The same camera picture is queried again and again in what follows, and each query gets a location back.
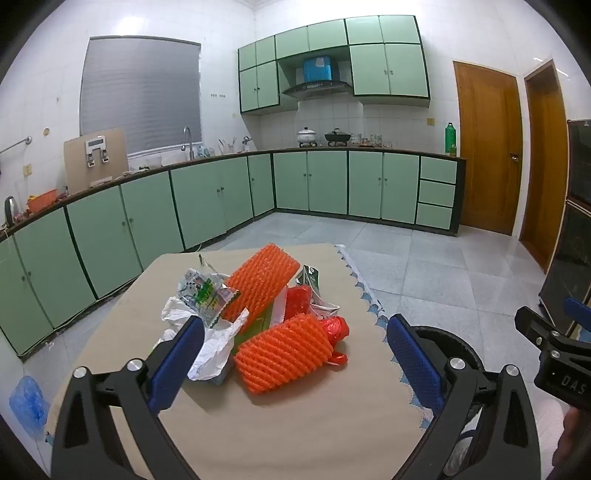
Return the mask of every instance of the range hood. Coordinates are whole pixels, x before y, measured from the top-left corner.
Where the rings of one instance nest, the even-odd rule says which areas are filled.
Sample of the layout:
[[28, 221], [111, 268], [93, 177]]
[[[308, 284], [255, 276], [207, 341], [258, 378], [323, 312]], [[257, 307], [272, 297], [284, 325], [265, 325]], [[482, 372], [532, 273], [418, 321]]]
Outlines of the range hood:
[[315, 80], [305, 82], [287, 89], [286, 95], [297, 98], [298, 100], [309, 100], [311, 98], [324, 97], [333, 93], [353, 93], [353, 87], [340, 80]]

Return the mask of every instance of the blue container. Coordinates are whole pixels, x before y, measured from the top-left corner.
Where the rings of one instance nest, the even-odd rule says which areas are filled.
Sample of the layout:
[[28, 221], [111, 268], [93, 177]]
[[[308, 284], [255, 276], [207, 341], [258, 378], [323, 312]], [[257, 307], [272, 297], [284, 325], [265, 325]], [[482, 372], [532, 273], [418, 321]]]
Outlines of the blue container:
[[304, 60], [304, 81], [318, 80], [338, 80], [338, 73], [335, 71], [335, 66], [331, 64], [330, 57]]

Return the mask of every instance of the door frame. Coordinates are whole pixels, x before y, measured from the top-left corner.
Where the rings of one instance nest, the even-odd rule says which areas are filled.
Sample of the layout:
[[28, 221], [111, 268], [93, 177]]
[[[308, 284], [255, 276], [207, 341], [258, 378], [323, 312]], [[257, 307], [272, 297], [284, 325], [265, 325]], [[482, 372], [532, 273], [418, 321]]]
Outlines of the door frame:
[[531, 72], [530, 74], [526, 75], [524, 77], [524, 83], [525, 83], [525, 91], [527, 93], [527, 107], [528, 107], [528, 119], [529, 124], [530, 124], [530, 163], [529, 163], [529, 176], [528, 176], [528, 183], [527, 183], [527, 196], [525, 198], [525, 209], [524, 209], [524, 214], [523, 214], [523, 221], [521, 222], [521, 229], [519, 230], [519, 241], [520, 243], [523, 244], [523, 237], [525, 234], [525, 226], [527, 224], [527, 220], [528, 220], [528, 215], [531, 214], [531, 203], [530, 203], [530, 195], [531, 195], [531, 181], [532, 181], [532, 175], [533, 175], [533, 162], [532, 162], [532, 151], [533, 151], [533, 138], [532, 138], [532, 126], [531, 126], [531, 96], [530, 96], [530, 86], [528, 84], [528, 81], [530, 81], [532, 78], [536, 77], [536, 75], [542, 73], [543, 71], [547, 70], [547, 69], [552, 69], [552, 72], [554, 74], [554, 78], [556, 80], [556, 85], [558, 86], [558, 92], [560, 93], [560, 97], [562, 99], [562, 106], [563, 106], [563, 111], [564, 111], [564, 130], [566, 132], [566, 137], [567, 137], [567, 157], [566, 157], [566, 183], [564, 185], [564, 200], [563, 200], [563, 207], [562, 207], [562, 216], [560, 218], [560, 226], [558, 227], [558, 234], [556, 235], [556, 240], [554, 241], [554, 248], [552, 250], [552, 254], [550, 255], [550, 257], [548, 258], [547, 264], [546, 265], [540, 265], [540, 267], [542, 268], [542, 270], [544, 271], [544, 273], [548, 273], [548, 269], [550, 268], [550, 264], [552, 263], [552, 260], [554, 259], [554, 256], [556, 254], [556, 248], [558, 246], [558, 239], [560, 237], [560, 232], [562, 230], [562, 224], [564, 221], [564, 211], [566, 210], [566, 197], [568, 194], [568, 185], [569, 185], [569, 175], [570, 175], [570, 166], [569, 166], [569, 158], [570, 158], [570, 142], [568, 139], [569, 136], [569, 127], [568, 127], [568, 122], [567, 122], [567, 118], [566, 118], [566, 109], [564, 107], [564, 96], [562, 94], [562, 87], [560, 86], [560, 78], [558, 77], [558, 72], [557, 72], [557, 68], [556, 68], [556, 64], [554, 63], [554, 59], [549, 59], [547, 62], [543, 63], [542, 65], [540, 65], [539, 67], [537, 67], [533, 72]]

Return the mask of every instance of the metal screw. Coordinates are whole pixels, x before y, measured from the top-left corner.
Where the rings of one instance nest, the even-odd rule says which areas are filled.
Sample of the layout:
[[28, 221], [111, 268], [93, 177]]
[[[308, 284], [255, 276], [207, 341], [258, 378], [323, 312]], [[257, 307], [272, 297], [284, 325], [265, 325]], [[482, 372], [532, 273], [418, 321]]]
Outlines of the metal screw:
[[449, 364], [456, 370], [463, 370], [466, 367], [466, 362], [461, 358], [452, 358]]
[[86, 375], [87, 372], [88, 370], [85, 367], [78, 367], [76, 368], [76, 370], [74, 370], [74, 376], [76, 378], [82, 378]]
[[507, 365], [505, 369], [507, 370], [507, 373], [512, 377], [516, 377], [517, 375], [519, 375], [519, 369], [515, 365]]
[[137, 372], [143, 366], [143, 362], [139, 358], [135, 358], [127, 362], [127, 370]]

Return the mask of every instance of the blue plastic bag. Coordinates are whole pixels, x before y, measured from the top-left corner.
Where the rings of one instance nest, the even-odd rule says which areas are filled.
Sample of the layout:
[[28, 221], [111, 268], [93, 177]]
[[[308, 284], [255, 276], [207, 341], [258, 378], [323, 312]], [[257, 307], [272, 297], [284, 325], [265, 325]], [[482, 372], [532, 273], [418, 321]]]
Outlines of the blue plastic bag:
[[12, 412], [25, 431], [33, 438], [43, 437], [49, 403], [33, 377], [22, 377], [8, 401]]

